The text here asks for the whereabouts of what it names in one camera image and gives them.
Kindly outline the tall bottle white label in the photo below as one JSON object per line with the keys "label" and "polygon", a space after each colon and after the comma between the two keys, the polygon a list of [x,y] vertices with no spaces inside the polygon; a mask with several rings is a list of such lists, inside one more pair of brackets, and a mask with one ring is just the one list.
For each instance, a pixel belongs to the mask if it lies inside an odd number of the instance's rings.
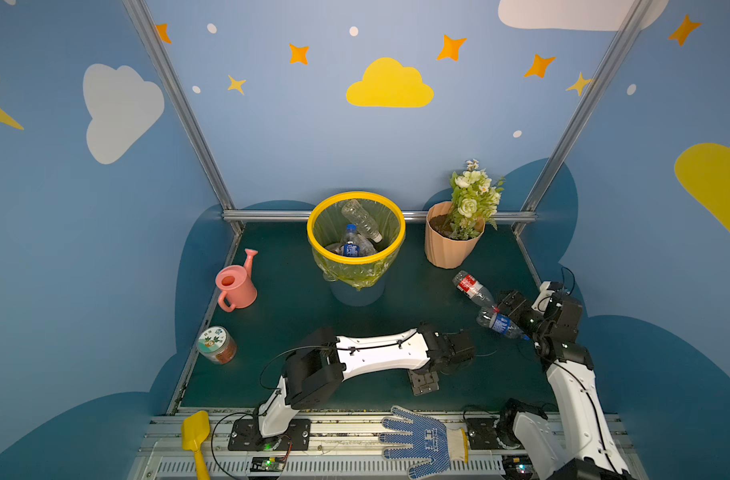
{"label": "tall bottle white label", "polygon": [[341,213],[363,236],[376,244],[383,241],[377,221],[357,199],[346,200],[341,207]]}

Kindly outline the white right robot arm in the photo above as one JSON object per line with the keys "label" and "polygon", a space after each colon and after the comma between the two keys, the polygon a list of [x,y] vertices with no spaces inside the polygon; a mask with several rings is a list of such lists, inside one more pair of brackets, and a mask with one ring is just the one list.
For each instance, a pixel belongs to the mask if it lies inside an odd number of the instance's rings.
{"label": "white right robot arm", "polygon": [[603,415],[593,360],[577,343],[580,302],[557,291],[546,297],[541,312],[511,290],[498,310],[532,340],[553,390],[564,436],[559,443],[542,408],[511,398],[496,422],[498,444],[523,448],[541,479],[630,479]]}

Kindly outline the small bottle blue cap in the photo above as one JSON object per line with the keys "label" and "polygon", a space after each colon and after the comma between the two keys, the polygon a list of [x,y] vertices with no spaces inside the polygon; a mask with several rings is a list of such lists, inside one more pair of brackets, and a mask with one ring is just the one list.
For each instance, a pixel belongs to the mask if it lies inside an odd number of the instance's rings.
{"label": "small bottle blue cap", "polygon": [[348,258],[359,257],[359,248],[356,241],[358,234],[355,224],[348,224],[341,240],[340,254]]}

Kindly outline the crushed clear bottle red label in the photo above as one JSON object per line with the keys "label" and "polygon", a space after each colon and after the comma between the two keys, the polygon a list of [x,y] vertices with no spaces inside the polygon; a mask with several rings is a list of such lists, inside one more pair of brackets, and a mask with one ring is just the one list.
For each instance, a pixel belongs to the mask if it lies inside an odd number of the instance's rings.
{"label": "crushed clear bottle red label", "polygon": [[491,292],[466,271],[459,271],[453,277],[453,284],[476,305],[480,307],[495,306],[495,299]]}

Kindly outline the crushed bottle blue label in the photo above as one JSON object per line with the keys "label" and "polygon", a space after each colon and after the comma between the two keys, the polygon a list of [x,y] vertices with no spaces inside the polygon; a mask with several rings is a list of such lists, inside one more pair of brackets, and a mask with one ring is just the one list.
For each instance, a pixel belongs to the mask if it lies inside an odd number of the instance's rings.
{"label": "crushed bottle blue label", "polygon": [[513,320],[500,313],[494,307],[481,307],[476,317],[477,323],[486,329],[509,339],[529,340],[530,337],[518,327]]}

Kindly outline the clear bottle white cap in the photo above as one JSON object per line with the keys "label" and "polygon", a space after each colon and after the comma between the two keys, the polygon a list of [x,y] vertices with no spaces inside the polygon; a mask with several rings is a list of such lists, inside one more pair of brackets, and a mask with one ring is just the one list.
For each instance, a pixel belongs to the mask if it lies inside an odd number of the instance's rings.
{"label": "clear bottle white cap", "polygon": [[362,257],[376,255],[378,251],[371,241],[361,234],[356,235],[356,241],[359,248],[359,255]]}

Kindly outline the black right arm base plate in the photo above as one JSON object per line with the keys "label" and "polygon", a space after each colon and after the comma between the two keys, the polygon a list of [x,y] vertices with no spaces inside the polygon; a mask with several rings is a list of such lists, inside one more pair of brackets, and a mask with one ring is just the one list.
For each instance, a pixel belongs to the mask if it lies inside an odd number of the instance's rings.
{"label": "black right arm base plate", "polygon": [[498,450],[501,445],[496,430],[498,418],[470,417],[464,420],[471,450]]}

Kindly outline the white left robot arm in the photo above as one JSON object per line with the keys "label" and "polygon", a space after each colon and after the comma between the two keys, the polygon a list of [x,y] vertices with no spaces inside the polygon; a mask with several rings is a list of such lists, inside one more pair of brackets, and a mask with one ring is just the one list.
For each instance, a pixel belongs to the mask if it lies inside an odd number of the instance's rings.
{"label": "white left robot arm", "polygon": [[387,370],[418,374],[455,369],[475,357],[470,335],[441,333],[429,324],[394,335],[348,337],[321,328],[272,360],[282,362],[278,383],[254,412],[260,439],[286,432],[301,411],[316,409],[351,378]]}

